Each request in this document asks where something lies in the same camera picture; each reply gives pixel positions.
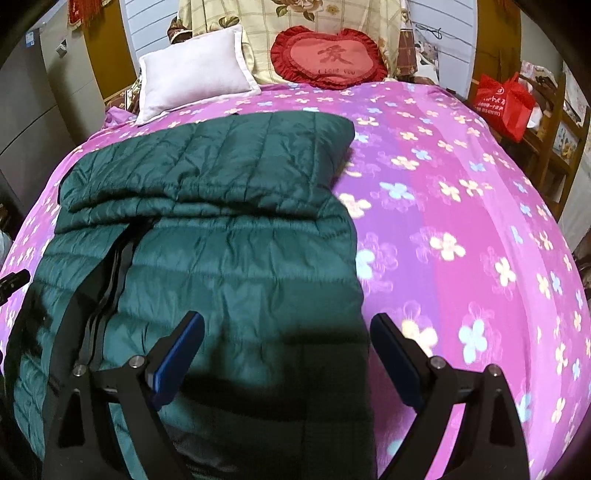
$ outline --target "black clamp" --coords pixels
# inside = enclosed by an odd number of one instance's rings
[[[23,288],[30,280],[31,274],[28,270],[9,273],[6,277],[0,278],[0,306],[4,305],[13,293],[19,288]]]
[[[460,431],[440,480],[529,480],[525,437],[501,368],[459,370],[428,358],[385,313],[370,325],[372,344],[402,402],[417,413],[381,480],[423,480],[443,440],[452,408],[466,404]]]
[[[193,480],[157,411],[172,402],[203,342],[205,323],[188,312],[147,356],[92,371],[78,364],[61,390],[43,463],[43,480],[129,480],[109,409],[121,405],[148,479]]]

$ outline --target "blue gripper pad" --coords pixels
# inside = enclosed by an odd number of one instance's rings
[[[403,337],[394,322],[383,313],[371,320],[369,335],[400,399],[406,406],[419,413],[425,405],[421,391],[421,375],[403,347],[403,342],[412,340]]]
[[[159,410],[174,400],[183,378],[205,337],[205,320],[197,312],[188,312],[170,337],[159,340],[152,351],[155,365],[148,366],[146,382],[154,392],[152,405]],[[174,340],[158,344],[162,340]]]

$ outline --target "red ruffle trim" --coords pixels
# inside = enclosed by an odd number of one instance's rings
[[[365,46],[368,55],[374,65],[365,74],[343,79],[343,82],[335,82],[323,74],[315,74],[306,71],[299,66],[291,56],[292,46],[304,38],[325,38],[327,40],[356,40]],[[291,27],[277,35],[275,43],[271,47],[271,63],[275,71],[285,80],[297,83],[308,83],[314,87],[344,90],[364,82],[381,82],[388,75],[388,69],[384,65],[376,43],[365,33],[351,28],[344,28],[336,35],[312,32],[306,27]]]

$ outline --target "white pillow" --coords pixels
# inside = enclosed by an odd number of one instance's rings
[[[242,26],[199,35],[139,59],[136,125],[194,103],[261,93],[242,55]]]

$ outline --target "white wall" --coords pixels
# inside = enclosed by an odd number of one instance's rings
[[[421,31],[428,42],[439,46],[440,85],[467,97],[478,34],[476,0],[408,0],[408,3],[415,25],[441,28],[441,40]]]
[[[534,21],[521,12],[521,60],[546,67],[558,79],[562,58],[550,39]]]
[[[134,63],[142,55],[170,44],[166,32],[177,15],[178,0],[121,0],[121,4]]]

